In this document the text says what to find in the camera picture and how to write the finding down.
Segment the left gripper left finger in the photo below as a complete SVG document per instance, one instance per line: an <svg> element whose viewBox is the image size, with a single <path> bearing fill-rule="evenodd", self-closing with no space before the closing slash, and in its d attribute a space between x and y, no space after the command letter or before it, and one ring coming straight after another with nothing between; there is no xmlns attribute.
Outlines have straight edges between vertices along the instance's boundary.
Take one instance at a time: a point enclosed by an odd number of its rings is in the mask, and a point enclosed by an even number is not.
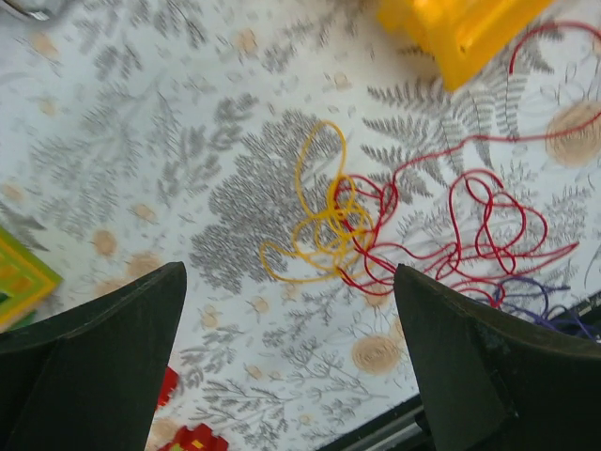
<svg viewBox="0 0 601 451"><path fill-rule="evenodd" d="M142 450L187 289L171 262L1 335L4 450Z"/></svg>

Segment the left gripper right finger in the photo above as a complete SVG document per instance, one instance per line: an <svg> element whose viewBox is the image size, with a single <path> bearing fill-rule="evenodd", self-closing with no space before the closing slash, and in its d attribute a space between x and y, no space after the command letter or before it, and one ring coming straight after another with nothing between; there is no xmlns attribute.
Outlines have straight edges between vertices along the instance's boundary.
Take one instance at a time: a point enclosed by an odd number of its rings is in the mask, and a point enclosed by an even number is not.
<svg viewBox="0 0 601 451"><path fill-rule="evenodd" d="M438 450L599 449L599 345L476 303L406 265L393 289Z"/></svg>

